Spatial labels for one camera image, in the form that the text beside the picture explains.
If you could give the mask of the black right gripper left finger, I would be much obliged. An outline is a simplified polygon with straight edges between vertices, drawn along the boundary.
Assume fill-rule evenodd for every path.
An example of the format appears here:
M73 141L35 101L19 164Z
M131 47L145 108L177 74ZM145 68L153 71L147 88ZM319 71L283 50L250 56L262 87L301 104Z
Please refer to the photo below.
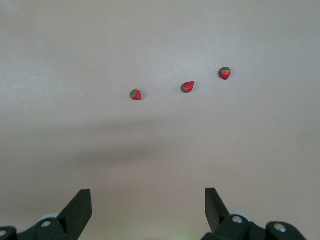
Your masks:
M78 240L92 217L89 189L80 190L57 217L40 220L30 229L17 232L13 226L2 226L2 240Z

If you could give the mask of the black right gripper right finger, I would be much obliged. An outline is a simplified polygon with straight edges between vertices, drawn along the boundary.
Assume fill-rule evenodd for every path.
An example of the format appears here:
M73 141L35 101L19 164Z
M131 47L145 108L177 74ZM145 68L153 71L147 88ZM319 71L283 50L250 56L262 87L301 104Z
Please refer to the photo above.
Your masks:
M271 221L265 228L240 214L230 214L215 188L205 189L205 215L211 232L204 240L305 240L293 225Z

